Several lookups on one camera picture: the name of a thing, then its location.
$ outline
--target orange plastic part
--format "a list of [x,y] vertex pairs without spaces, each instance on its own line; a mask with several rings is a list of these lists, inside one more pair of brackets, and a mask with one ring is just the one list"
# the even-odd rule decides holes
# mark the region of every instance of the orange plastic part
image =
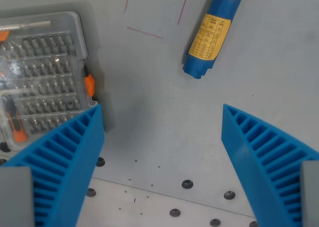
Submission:
[[88,94],[90,95],[90,97],[92,97],[95,91],[94,89],[95,80],[93,79],[92,75],[89,74],[87,77],[84,78],[84,81],[85,81]]
[[0,41],[5,41],[9,34],[10,31],[0,31]]
[[17,142],[17,143],[20,143],[20,142],[24,142],[28,139],[28,136],[26,134],[26,132],[24,131],[24,128],[22,126],[22,123],[20,120],[18,120],[19,122],[19,126],[20,126],[20,130],[16,130],[14,128],[14,124],[11,120],[11,116],[9,113],[7,113],[7,115],[9,116],[9,121],[11,123],[11,126],[12,126],[12,133],[13,133],[13,138],[14,138],[14,141]]

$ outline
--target gray block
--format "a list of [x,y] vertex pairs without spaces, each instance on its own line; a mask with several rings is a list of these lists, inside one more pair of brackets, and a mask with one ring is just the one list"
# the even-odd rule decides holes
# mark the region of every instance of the gray block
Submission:
[[319,227],[319,161],[304,161],[300,172],[303,227]]
[[0,222],[3,227],[33,227],[33,185],[29,167],[0,168]]

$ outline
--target blue 3d printed part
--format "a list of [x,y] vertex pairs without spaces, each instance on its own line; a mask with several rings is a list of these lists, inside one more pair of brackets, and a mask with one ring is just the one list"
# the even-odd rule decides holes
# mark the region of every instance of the blue 3d printed part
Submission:
[[188,51],[184,72],[200,79],[212,68],[241,0],[212,0]]
[[319,160],[319,153],[226,104],[221,139],[259,227],[301,227],[301,163]]
[[104,142],[101,105],[38,139],[3,167],[32,171],[36,227],[74,227]]

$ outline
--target orange handle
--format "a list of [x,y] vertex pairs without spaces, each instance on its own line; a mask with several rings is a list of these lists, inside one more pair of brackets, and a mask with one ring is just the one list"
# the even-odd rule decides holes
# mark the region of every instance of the orange handle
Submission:
[[90,97],[92,97],[95,92],[95,88],[94,88],[95,80],[93,79],[92,75],[89,74],[88,76],[84,78],[84,82],[85,82],[88,94],[90,95]]
[[20,120],[15,119],[12,120],[10,114],[7,112],[7,115],[9,117],[9,121],[11,123],[12,126],[12,132],[13,132],[13,138],[15,142],[24,142],[28,139],[27,134],[24,131],[24,128],[22,126],[22,123]]

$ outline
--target yellow label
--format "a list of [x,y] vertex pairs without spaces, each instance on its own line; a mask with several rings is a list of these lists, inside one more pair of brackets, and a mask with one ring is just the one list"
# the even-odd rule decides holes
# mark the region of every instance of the yellow label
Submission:
[[214,60],[223,45],[231,21],[206,14],[189,49],[189,54],[202,60]]

